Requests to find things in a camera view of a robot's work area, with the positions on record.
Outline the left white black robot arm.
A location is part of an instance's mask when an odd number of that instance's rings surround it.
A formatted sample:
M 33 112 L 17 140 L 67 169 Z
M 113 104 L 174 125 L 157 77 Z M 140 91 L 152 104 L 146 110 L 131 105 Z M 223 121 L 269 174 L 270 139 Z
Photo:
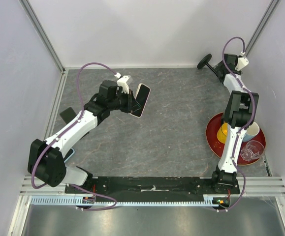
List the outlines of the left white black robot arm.
M 142 105 L 137 102 L 129 88 L 130 76 L 122 76 L 118 81 L 103 81 L 91 100 L 63 129 L 42 141 L 32 142 L 29 154 L 28 172 L 34 189 L 39 187 L 34 179 L 43 181 L 43 185 L 58 186 L 63 181 L 72 181 L 81 193 L 89 193 L 93 182 L 88 174 L 79 168 L 67 168 L 64 157 L 68 151 L 92 129 L 101 124 L 111 111 L 120 110 L 139 116 L 137 111 Z

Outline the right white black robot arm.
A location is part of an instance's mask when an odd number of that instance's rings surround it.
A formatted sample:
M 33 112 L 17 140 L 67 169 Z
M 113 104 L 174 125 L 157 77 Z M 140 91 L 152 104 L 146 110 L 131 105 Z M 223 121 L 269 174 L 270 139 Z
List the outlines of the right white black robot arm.
M 230 93 L 223 118 L 227 123 L 227 137 L 221 159 L 212 174 L 211 190 L 222 193 L 235 189 L 238 181 L 237 161 L 243 138 L 253 123 L 259 95 L 250 92 L 241 80 L 241 70 L 249 63 L 245 52 L 222 56 L 219 77 Z

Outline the black phone stand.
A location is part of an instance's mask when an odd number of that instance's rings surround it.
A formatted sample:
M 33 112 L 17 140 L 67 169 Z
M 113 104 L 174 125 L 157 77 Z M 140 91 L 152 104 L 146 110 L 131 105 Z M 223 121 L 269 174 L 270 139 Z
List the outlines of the black phone stand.
M 212 55 L 207 54 L 197 65 L 197 69 L 202 69 L 204 66 L 207 66 L 216 76 L 218 76 L 217 71 L 209 64 L 209 61 L 211 60 Z

